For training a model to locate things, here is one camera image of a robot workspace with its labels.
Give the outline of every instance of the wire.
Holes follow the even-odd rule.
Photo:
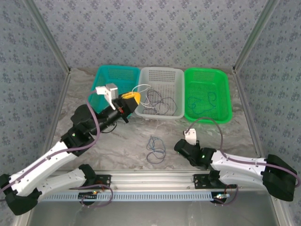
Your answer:
[[[233,161],[233,162],[237,162],[237,163],[241,163],[241,164],[248,164],[248,165],[258,165],[258,166],[265,166],[265,167],[271,167],[271,168],[275,168],[275,169],[278,169],[278,170],[282,170],[286,173],[289,173],[291,174],[292,176],[294,176],[296,179],[297,179],[297,184],[295,185],[295,187],[299,187],[301,185],[301,179],[298,175],[294,174],[293,172],[291,172],[290,170],[286,169],[286,168],[283,168],[283,167],[280,167],[280,166],[276,166],[276,165],[273,165],[273,164],[268,164],[268,163],[263,163],[263,162],[252,162],[252,161],[241,161],[241,160],[237,160],[237,159],[232,159],[231,157],[228,157],[226,155],[226,153],[224,152],[223,148],[222,148],[222,144],[223,144],[223,134],[222,134],[222,129],[221,127],[217,124],[217,122],[215,120],[213,120],[212,118],[209,118],[209,117],[201,117],[201,118],[198,118],[197,120],[195,120],[189,127],[188,129],[186,130],[185,133],[188,133],[188,131],[193,127],[193,125],[198,122],[199,120],[201,119],[208,119],[208,120],[211,120],[218,128],[219,132],[220,132],[220,135],[221,135],[221,144],[220,144],[220,151],[222,153],[222,155],[230,160],[230,161]]]
[[[81,198],[80,203],[81,203],[83,206],[87,206],[88,208],[90,208],[90,207],[93,207],[93,208],[94,208],[94,207],[104,207],[104,206],[109,205],[109,204],[112,202],[112,199],[113,199],[113,197],[114,197],[114,192],[113,192],[113,190],[112,190],[109,186],[99,184],[99,185],[89,185],[89,186],[83,186],[83,187],[75,187],[75,188],[73,188],[73,189],[87,189],[87,188],[99,187],[99,186],[105,187],[105,188],[107,188],[107,189],[109,189],[109,190],[111,191],[111,197],[110,197],[110,199],[109,199],[107,202],[105,202],[104,204],[93,205],[93,206],[85,205],[85,204],[84,204],[84,199],[85,199],[87,196],[90,195],[90,194],[86,194],[86,195],[84,195],[84,196]]]
[[[215,201],[217,201],[217,202],[219,202],[220,204],[222,204],[222,206],[228,206],[230,203],[233,203],[233,200],[232,201],[230,201],[229,203],[223,203],[221,200],[218,200],[218,199],[214,199]],[[254,224],[251,220],[249,220],[248,218],[246,218],[244,215],[242,215],[241,213],[240,213],[240,211],[239,210],[237,210],[236,208],[234,208],[233,206],[228,206],[228,208],[232,208],[239,216],[241,216],[242,218],[244,218],[246,221],[248,221],[249,223],[251,223],[251,225],[254,225],[254,226],[256,226],[256,224]]]
[[[135,86],[135,87],[132,89],[132,94],[133,94],[134,89],[137,88],[137,87],[139,87],[139,86],[149,86],[148,88],[146,88],[145,90],[140,91],[139,93],[142,93],[142,92],[144,92],[144,91],[147,91],[147,90],[151,87],[151,85],[149,85],[149,84],[140,84],[140,85],[138,85],[138,86]]]
[[[225,191],[224,191],[224,194],[227,193],[227,188],[230,188],[231,189],[231,193],[230,193],[230,196],[232,195],[232,187],[230,185],[226,185],[226,188],[225,188]]]
[[[88,97],[93,94],[93,93],[96,93],[96,90],[94,91],[91,91],[88,95]],[[93,142],[91,142],[90,144],[86,145],[86,146],[83,146],[83,147],[73,147],[73,148],[66,148],[66,149],[63,149],[63,150],[60,150],[60,151],[57,151],[57,152],[54,152],[50,155],[48,155],[46,158],[44,158],[43,160],[41,160],[40,162],[38,162],[37,164],[35,164],[34,166],[32,166],[31,168],[29,168],[24,174],[22,174],[21,176],[19,176],[16,180],[14,180],[13,182],[9,183],[8,185],[4,186],[2,189],[0,189],[0,194],[2,192],[4,192],[6,189],[8,189],[9,187],[11,187],[12,185],[16,184],[17,182],[20,182],[21,179],[23,179],[26,175],[28,175],[30,172],[32,172],[35,168],[37,168],[38,166],[40,166],[42,163],[46,162],[47,160],[49,160],[51,157],[57,155],[57,154],[60,154],[60,153],[63,153],[63,152],[76,152],[76,151],[80,151],[80,150],[84,150],[84,149],[88,149],[90,147],[92,147],[94,144],[96,144],[97,140],[99,139],[100,137],[100,128],[99,128],[99,124],[98,124],[98,120],[97,120],[97,117],[94,113],[94,110],[92,109],[89,101],[88,101],[88,97],[86,98],[86,104],[88,106],[88,109],[90,110],[91,114],[92,114],[92,117],[93,117],[93,120],[94,120],[94,123],[96,125],[96,138]]]
[[[163,148],[161,148],[161,147],[155,147],[155,141],[157,141],[157,140],[162,142]],[[151,164],[159,164],[159,163],[161,163],[161,162],[164,161],[165,156],[166,156],[166,152],[165,152],[166,149],[165,149],[165,145],[163,143],[163,140],[161,140],[158,137],[151,136],[150,139],[149,139],[149,142],[146,145],[146,149],[152,151],[152,152],[148,153],[147,156],[146,156],[146,160],[149,163],[151,163]],[[152,162],[151,160],[149,160],[149,156],[151,154],[153,154],[157,159],[159,159],[161,161],[159,161],[159,162]]]
[[[214,95],[214,99],[211,100],[210,94],[213,94],[213,95]],[[194,102],[191,104],[191,106],[190,106],[189,100],[191,100],[191,99],[196,99],[196,101],[194,101]],[[214,105],[214,104],[211,102],[211,101],[215,101],[215,100],[216,100],[216,93],[214,93],[214,92],[208,92],[208,102],[209,102],[209,104],[212,106],[211,108],[209,108],[209,109],[207,109],[207,110],[203,110],[203,111],[200,112],[200,113],[195,112],[195,109],[197,108],[197,103],[202,102],[202,99],[197,98],[197,97],[189,97],[189,98],[188,98],[188,107],[193,111],[194,114],[196,114],[196,115],[202,115],[204,112],[209,112],[209,111],[211,111],[211,110],[213,110],[213,109],[216,108],[216,105]]]
[[[148,104],[150,104],[151,106],[143,105],[145,108],[149,108],[149,109],[143,109],[142,113],[144,113],[145,110],[153,110],[155,112],[155,115],[166,115],[168,113],[168,111],[170,110],[170,108],[171,108],[168,103],[164,103],[164,100],[166,100],[166,99],[171,99],[173,101],[174,105],[175,105],[175,108],[176,108],[171,116],[173,116],[175,114],[175,112],[178,110],[178,106],[175,103],[174,99],[172,99],[171,97],[162,98],[161,93],[159,93],[158,91],[156,91],[154,89],[149,89],[147,91],[146,99],[149,101]],[[166,105],[168,107],[167,111],[164,112],[164,113],[160,113],[160,108],[161,108],[162,104]]]
[[[230,202],[228,202],[228,203],[223,203],[223,202],[220,201],[219,199],[214,199],[214,200],[220,202],[220,203],[223,204],[224,206],[228,206],[228,205],[232,204],[232,203],[237,199],[237,196],[238,196],[238,185],[236,185],[235,195],[234,195],[233,199],[232,199]]]
[[[115,122],[114,128],[111,129],[109,132],[102,132],[102,133],[112,133],[114,131],[114,129],[116,129],[117,127],[117,122]]]

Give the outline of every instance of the yellow object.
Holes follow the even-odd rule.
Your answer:
[[[125,93],[125,94],[122,94],[121,96],[123,99],[130,99],[130,98],[135,98],[135,101],[137,102],[137,104],[139,105],[140,103],[140,98],[141,98],[141,95],[140,93],[138,92],[128,92],[128,93]]]

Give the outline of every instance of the patterned wallpaper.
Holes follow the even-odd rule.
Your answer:
[[[260,140],[301,174],[301,2],[281,0],[239,72]],[[301,189],[290,203],[301,225]]]
[[[1,175],[40,155],[65,74],[23,2],[1,0],[0,9]],[[13,217],[0,202],[0,226]]]
[[[233,65],[267,0],[35,0],[70,67]]]

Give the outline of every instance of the metal frame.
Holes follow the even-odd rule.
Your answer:
[[[233,74],[234,74],[236,86],[238,88],[240,100],[241,100],[243,109],[246,114],[246,120],[247,120],[248,127],[249,127],[249,130],[251,133],[251,137],[252,137],[252,140],[253,140],[253,143],[255,146],[256,153],[260,157],[264,158],[265,152],[262,148],[262,145],[261,145],[261,142],[260,142],[257,130],[256,130],[256,126],[255,126],[254,120],[252,118],[252,113],[251,113],[249,104],[247,103],[246,94],[244,92],[240,77],[237,75],[236,71],[234,71]],[[293,218],[289,211],[288,204],[286,202],[278,200],[272,196],[271,196],[271,199],[272,199],[272,202],[274,205],[274,209],[275,209],[279,224],[281,226],[294,226]]]
[[[241,50],[235,64],[233,65],[235,70],[238,72],[242,65],[244,64],[245,60],[248,58],[253,46],[255,45],[256,41],[259,38],[262,30],[264,29],[265,25],[269,21],[270,16],[274,12],[274,9],[278,5],[279,0],[268,0],[265,4],[259,18],[256,21],[243,49]]]
[[[29,13],[31,14],[34,22],[38,26],[39,30],[41,31],[42,35],[44,36],[45,41],[48,43],[50,49],[54,53],[58,63],[62,67],[62,69],[67,73],[69,72],[68,64],[57,45],[53,35],[51,34],[50,30],[48,29],[41,13],[39,12],[38,7],[33,2],[33,0],[23,0],[24,5],[27,7]]]
[[[234,73],[238,93],[241,98],[241,102],[246,114],[246,119],[250,129],[251,137],[255,145],[256,152],[259,156],[264,157],[264,152],[259,141],[258,133],[255,128],[254,121],[251,117],[251,112],[246,101],[240,78]],[[53,122],[51,124],[50,131],[44,146],[43,153],[50,149],[51,142],[53,140],[54,132],[58,123],[58,116],[63,106],[64,98],[68,89],[70,81],[70,75],[68,74],[63,89],[60,94],[57,108]],[[52,176],[59,176],[66,173],[66,170],[58,170],[52,174]],[[186,192],[193,191],[193,174],[209,173],[208,171],[200,170],[148,170],[148,171],[136,171],[136,170],[101,170],[96,171],[97,174],[110,174],[112,175],[111,187],[116,191],[177,191]],[[240,188],[242,191],[260,191],[260,189],[254,188]],[[220,191],[219,189],[205,189],[204,191]],[[281,226],[294,226],[292,216],[285,202],[277,200],[271,197],[274,210]],[[30,212],[17,216],[13,223],[13,226],[25,226],[30,217]]]

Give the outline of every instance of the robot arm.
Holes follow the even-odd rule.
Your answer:
[[[194,177],[198,187],[226,188],[227,185],[237,185],[266,188],[276,198],[289,202],[293,200],[297,176],[292,174],[297,175],[297,172],[279,157],[269,154],[267,158],[246,158],[226,154],[226,158],[220,150],[201,148],[194,129],[184,132],[184,135],[185,139],[178,141],[174,150],[192,166],[210,170],[206,176]]]
[[[97,87],[96,92],[104,94],[110,104],[102,112],[95,113],[100,132],[120,118],[128,123],[127,117],[140,102],[140,94],[136,92],[118,96],[117,87],[112,83]],[[7,204],[15,215],[31,210],[38,201],[54,192],[94,184],[95,173],[89,165],[81,165],[67,174],[46,179],[64,164],[81,156],[88,150],[85,147],[94,141],[92,135],[96,135],[96,124],[87,105],[79,106],[71,121],[73,127],[47,153],[16,174],[0,176],[0,187],[4,189]],[[69,152],[70,148],[78,150]]]

